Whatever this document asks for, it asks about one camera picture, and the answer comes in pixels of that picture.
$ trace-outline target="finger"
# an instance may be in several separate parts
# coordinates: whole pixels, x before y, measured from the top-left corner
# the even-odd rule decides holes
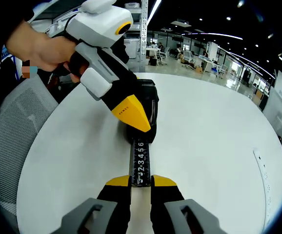
[[[63,64],[63,66],[68,70],[68,71],[71,71],[70,69],[69,69],[69,67],[68,67],[68,62],[65,62],[64,64]],[[85,70],[88,68],[88,65],[82,65],[81,67],[80,67],[80,69],[79,69],[79,73],[82,75],[84,72],[85,72]]]
[[[67,62],[63,63],[63,66],[64,66],[69,72],[71,71],[71,70],[69,70],[68,63],[67,63]]]
[[[80,78],[79,77],[77,77],[77,76],[75,76],[74,74],[70,74],[70,76],[71,76],[71,79],[72,79],[72,81],[74,82],[74,83],[78,83],[78,82],[80,82]]]

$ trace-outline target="measuring tape blade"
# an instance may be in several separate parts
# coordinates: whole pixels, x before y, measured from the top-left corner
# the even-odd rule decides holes
[[[151,185],[149,143],[145,139],[134,139],[132,144],[131,183],[133,187]]]

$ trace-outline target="white round table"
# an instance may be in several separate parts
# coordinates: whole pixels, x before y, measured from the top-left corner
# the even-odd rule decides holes
[[[174,180],[185,199],[214,214],[228,233],[263,228],[265,197],[253,154],[258,148],[271,186],[271,213],[282,205],[282,147],[261,111],[247,97],[212,83],[139,73],[159,94],[151,174]],[[61,218],[105,183],[129,172],[124,127],[80,84],[54,110],[24,163],[17,197],[23,234],[47,234]],[[150,188],[133,188],[127,233],[153,233]]]

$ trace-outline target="white shelving rack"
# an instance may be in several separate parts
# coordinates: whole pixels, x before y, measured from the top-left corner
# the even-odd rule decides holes
[[[145,72],[148,0],[141,0],[140,8],[128,10],[131,12],[134,20],[138,18],[139,22],[132,25],[126,33],[126,36],[127,38],[138,38],[140,40],[140,45],[137,57],[130,59],[127,65],[134,72]]]

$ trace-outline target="gray chair back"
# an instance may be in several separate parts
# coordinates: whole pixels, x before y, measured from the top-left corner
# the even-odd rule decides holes
[[[57,105],[36,75],[20,83],[0,107],[0,206],[9,222],[16,221],[18,184],[28,151]]]

